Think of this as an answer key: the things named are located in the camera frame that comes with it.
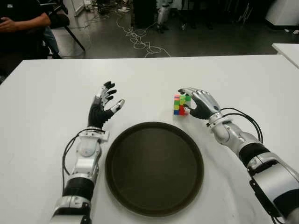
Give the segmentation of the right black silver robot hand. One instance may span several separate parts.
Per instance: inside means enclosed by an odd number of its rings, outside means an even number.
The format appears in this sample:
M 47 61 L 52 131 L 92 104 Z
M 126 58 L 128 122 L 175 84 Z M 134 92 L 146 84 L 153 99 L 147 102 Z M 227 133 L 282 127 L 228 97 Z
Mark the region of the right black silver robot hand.
M 181 88 L 178 90 L 181 95 L 190 96 L 196 107 L 192 109 L 184 104 L 184 110 L 195 118 L 209 120 L 211 116 L 221 111 L 221 108 L 213 96 L 204 90 L 195 88 Z

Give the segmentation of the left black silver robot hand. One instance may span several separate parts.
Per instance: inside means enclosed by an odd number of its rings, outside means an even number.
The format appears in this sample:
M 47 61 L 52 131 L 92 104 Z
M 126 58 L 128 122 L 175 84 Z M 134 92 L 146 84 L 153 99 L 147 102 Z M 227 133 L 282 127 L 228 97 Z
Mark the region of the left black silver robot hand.
M 119 100 L 109 109 L 105 109 L 106 104 L 114 98 L 113 94 L 117 92 L 115 83 L 108 81 L 104 83 L 98 93 L 94 96 L 88 114 L 88 127 L 102 128 L 103 125 L 124 105 L 125 100 Z

